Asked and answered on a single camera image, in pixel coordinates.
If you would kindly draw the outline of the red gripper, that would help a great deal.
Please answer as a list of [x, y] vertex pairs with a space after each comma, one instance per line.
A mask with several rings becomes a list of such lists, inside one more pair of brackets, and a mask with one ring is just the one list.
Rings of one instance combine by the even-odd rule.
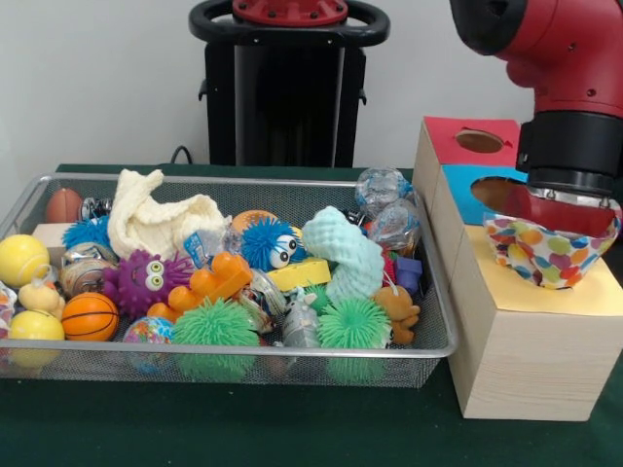
[[532, 195], [525, 184], [503, 183], [501, 213], [532, 221], [551, 231], [592, 237], [606, 234], [616, 216], [612, 209], [577, 205]]

